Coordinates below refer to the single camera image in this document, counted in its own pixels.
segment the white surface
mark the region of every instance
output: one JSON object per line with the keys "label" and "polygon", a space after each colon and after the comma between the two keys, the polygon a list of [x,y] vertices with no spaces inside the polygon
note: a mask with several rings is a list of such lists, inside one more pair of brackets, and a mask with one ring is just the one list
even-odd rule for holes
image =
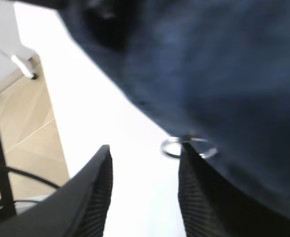
{"label": "white surface", "polygon": [[[0,49],[9,55],[17,54],[29,59],[34,52],[24,47],[18,35],[13,3],[0,0]],[[0,81],[10,75],[17,66],[0,54]]]}
{"label": "white surface", "polygon": [[71,40],[56,12],[15,4],[20,38],[41,57],[67,167],[75,175],[103,144],[114,186],[105,237],[184,237],[178,161],[167,134],[138,111]]}

